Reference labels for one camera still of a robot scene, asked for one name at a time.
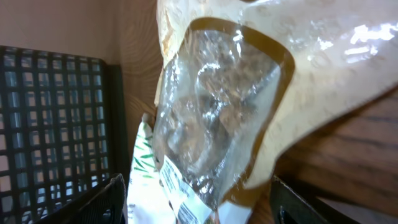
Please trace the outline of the beige nut snack pouch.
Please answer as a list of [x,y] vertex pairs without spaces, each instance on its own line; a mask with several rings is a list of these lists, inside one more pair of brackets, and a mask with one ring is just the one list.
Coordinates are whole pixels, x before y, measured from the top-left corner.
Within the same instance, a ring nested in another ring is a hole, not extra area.
[[162,0],[155,164],[180,223],[245,223],[290,146],[397,83],[397,1]]

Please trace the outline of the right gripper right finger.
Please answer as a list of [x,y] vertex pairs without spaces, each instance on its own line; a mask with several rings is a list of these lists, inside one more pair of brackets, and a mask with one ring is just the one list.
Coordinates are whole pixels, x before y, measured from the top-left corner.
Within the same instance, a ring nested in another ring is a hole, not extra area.
[[269,203],[277,224],[359,224],[315,195],[316,189],[304,183],[273,176]]

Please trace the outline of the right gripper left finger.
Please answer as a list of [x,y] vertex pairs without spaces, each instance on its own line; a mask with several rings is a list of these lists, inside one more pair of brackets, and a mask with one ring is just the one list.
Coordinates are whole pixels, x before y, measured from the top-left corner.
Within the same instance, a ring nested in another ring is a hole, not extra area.
[[125,199],[124,177],[114,174],[35,224],[120,224]]

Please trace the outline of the white tube with gold cap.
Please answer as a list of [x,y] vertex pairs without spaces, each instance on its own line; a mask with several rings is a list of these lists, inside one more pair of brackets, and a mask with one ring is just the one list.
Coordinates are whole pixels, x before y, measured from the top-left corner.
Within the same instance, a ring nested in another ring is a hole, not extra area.
[[154,117],[143,114],[133,145],[126,197],[128,224],[176,224],[152,152]]

